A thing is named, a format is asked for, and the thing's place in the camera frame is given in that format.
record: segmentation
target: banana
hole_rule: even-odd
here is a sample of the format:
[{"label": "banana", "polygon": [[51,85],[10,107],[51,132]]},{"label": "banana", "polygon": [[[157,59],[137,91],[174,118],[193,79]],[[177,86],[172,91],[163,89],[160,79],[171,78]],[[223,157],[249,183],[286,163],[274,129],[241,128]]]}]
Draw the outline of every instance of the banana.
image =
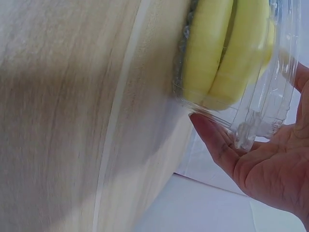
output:
[{"label": "banana", "polygon": [[226,109],[239,101],[248,82],[259,76],[261,65],[262,70],[266,69],[269,58],[262,64],[265,44],[274,41],[274,32],[268,32],[274,30],[273,24],[269,23],[268,0],[238,0],[237,4],[227,51],[208,93],[210,100],[203,102],[205,107],[213,110]]},{"label": "banana", "polygon": [[199,0],[183,64],[183,96],[201,104],[215,79],[233,8],[233,0]]},{"label": "banana", "polygon": [[268,0],[199,0],[183,64],[184,98],[217,111],[239,101],[271,60],[276,29],[269,17]]}]

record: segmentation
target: light wood grain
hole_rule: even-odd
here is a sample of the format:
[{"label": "light wood grain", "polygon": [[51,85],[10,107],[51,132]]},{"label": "light wood grain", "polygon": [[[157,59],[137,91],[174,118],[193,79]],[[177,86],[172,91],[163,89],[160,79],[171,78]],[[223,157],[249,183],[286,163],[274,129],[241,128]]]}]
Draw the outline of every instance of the light wood grain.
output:
[{"label": "light wood grain", "polygon": [[184,153],[189,0],[0,0],[3,232],[126,232]]}]

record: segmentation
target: hand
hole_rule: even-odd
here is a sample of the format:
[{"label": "hand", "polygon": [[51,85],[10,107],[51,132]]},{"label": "hand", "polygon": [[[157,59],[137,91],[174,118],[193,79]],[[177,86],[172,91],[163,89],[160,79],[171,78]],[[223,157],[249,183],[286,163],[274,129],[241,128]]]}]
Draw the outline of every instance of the hand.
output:
[{"label": "hand", "polygon": [[299,64],[301,92],[296,123],[283,126],[268,143],[249,153],[236,150],[225,129],[198,114],[195,129],[218,164],[248,196],[298,216],[309,231],[309,69]]}]

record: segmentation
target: white edge strip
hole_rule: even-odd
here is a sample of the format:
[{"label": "white edge strip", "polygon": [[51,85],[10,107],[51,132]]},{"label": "white edge strip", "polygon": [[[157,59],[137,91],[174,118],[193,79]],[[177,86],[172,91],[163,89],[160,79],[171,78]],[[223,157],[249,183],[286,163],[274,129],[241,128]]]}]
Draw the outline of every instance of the white edge strip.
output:
[{"label": "white edge strip", "polygon": [[96,201],[95,201],[95,208],[94,208],[94,215],[93,215],[92,232],[97,232],[97,229],[98,229],[98,217],[99,217],[99,209],[100,209],[101,197],[102,197],[102,192],[103,192],[104,175],[107,169],[108,158],[109,158],[109,154],[112,148],[112,140],[113,140],[113,136],[116,130],[116,124],[117,124],[118,115],[119,115],[120,108],[121,108],[121,102],[122,102],[123,94],[125,91],[126,82],[128,79],[130,64],[133,59],[135,49],[137,47],[140,31],[143,26],[144,18],[146,17],[146,14],[147,14],[147,10],[150,6],[150,2],[151,0],[141,0],[140,7],[137,11],[135,22],[132,28],[132,33],[131,33],[131,36],[128,42],[124,62],[122,65],[119,81],[118,81],[116,92],[115,92],[115,97],[112,103],[111,115],[110,115],[109,123],[107,126],[107,132],[106,132],[104,148],[103,148],[103,153],[102,153],[100,171],[99,171],[99,176],[98,176],[98,187],[97,187]]}]

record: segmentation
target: plastic clamshell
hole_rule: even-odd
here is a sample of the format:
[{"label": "plastic clamshell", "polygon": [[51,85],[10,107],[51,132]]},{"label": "plastic clamshell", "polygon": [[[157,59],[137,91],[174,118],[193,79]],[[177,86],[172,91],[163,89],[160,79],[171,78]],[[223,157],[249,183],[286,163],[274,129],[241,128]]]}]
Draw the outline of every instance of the plastic clamshell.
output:
[{"label": "plastic clamshell", "polygon": [[175,96],[249,151],[286,119],[299,32],[300,0],[193,0],[175,58]]}]

